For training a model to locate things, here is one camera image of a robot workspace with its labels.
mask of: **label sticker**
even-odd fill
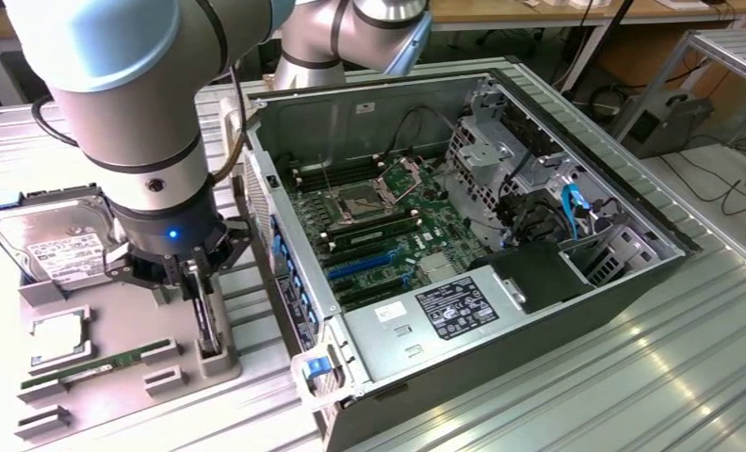
[[[367,102],[366,104],[356,105],[356,115],[371,113],[372,111],[375,111],[375,102]]]
[[[446,341],[499,318],[470,276],[415,297],[436,335]]]
[[[104,271],[104,248],[96,234],[62,238],[28,246],[37,263],[57,283],[70,283]]]
[[[375,316],[378,317],[378,321],[382,323],[406,314],[407,308],[403,307],[403,303],[400,301],[375,308]]]

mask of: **hard disk drive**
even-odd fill
[[[113,218],[98,188],[0,193],[0,245],[26,283],[52,280],[76,290],[109,281],[102,251],[116,245]]]

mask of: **power supply label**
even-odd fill
[[[436,335],[446,341],[499,318],[470,276],[415,297]]]
[[[104,247],[96,234],[36,243],[28,246],[28,250],[49,278],[57,283],[82,280],[104,271]]]

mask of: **motherboard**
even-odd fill
[[[443,281],[487,253],[443,177],[406,156],[296,174],[289,196],[347,310]]]

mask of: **aluminum table surface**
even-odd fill
[[[495,58],[415,72],[476,67],[503,70],[705,251],[603,328],[354,450],[746,450],[746,250],[701,224],[698,212],[522,65]],[[352,79],[374,77],[362,73]],[[197,96],[212,165],[224,158],[219,99],[225,95],[229,89],[208,88]],[[46,116],[56,115],[49,107]],[[57,159],[78,170],[53,169]],[[42,136],[26,107],[0,109],[0,189],[89,182],[80,180],[85,163],[77,150]],[[224,189],[217,203],[235,208]],[[0,268],[0,322],[17,276],[6,268]],[[249,256],[240,269],[223,276],[223,287],[243,375],[40,450],[320,450]],[[13,400],[0,394],[0,406]],[[10,432],[12,426],[0,425],[0,450],[9,450]]]
[[[693,47],[746,78],[746,28],[703,30],[691,36]]]

